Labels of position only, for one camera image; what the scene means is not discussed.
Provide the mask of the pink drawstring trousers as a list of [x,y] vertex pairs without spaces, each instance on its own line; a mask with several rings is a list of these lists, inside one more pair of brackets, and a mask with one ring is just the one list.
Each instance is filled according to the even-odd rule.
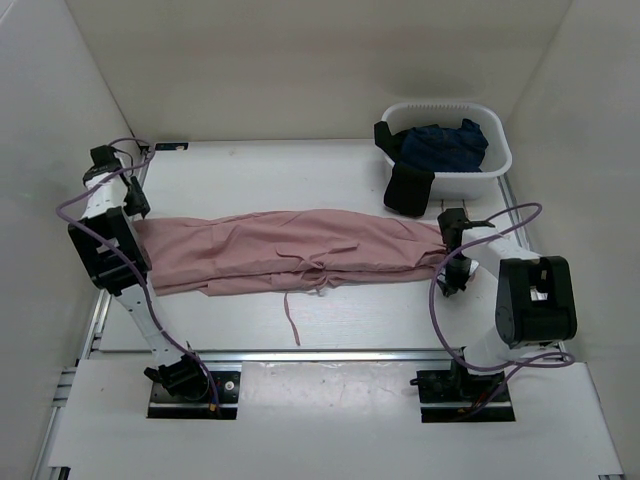
[[154,218],[135,221],[134,229],[159,296],[423,281],[445,257],[433,224],[335,209]]

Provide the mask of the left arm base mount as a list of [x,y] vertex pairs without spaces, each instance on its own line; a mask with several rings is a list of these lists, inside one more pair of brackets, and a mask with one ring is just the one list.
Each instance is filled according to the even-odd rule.
[[197,380],[187,394],[169,393],[153,380],[146,416],[162,420],[235,420],[241,390],[241,367],[229,365],[211,367],[217,399],[214,399],[208,379]]

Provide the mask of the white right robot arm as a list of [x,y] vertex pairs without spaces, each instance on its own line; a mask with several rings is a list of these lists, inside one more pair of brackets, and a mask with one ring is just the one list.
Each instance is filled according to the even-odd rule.
[[[446,256],[429,287],[429,316],[441,346],[460,366],[450,373],[449,387],[464,400],[484,389],[485,376],[509,367],[539,368],[548,346],[573,339],[578,330],[568,261],[525,249],[509,237],[516,226],[501,231],[493,220],[471,220],[462,208],[437,218]],[[477,268],[497,280],[494,324],[456,351],[440,329],[435,296],[465,291]]]

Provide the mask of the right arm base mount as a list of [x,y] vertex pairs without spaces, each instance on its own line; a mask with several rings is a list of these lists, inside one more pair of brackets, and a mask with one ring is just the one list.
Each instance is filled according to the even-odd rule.
[[505,378],[451,361],[448,369],[418,370],[409,385],[417,388],[422,423],[509,423],[516,417]]

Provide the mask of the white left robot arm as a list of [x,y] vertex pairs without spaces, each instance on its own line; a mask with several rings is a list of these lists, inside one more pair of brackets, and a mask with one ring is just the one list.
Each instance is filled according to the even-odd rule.
[[114,143],[90,150],[92,166],[83,175],[86,191],[56,208],[92,283],[108,292],[133,319],[155,365],[145,376],[171,396],[201,401],[211,396],[212,381],[198,355],[179,343],[154,310],[151,260],[133,220],[145,218],[149,202],[135,171],[152,159],[127,164]]

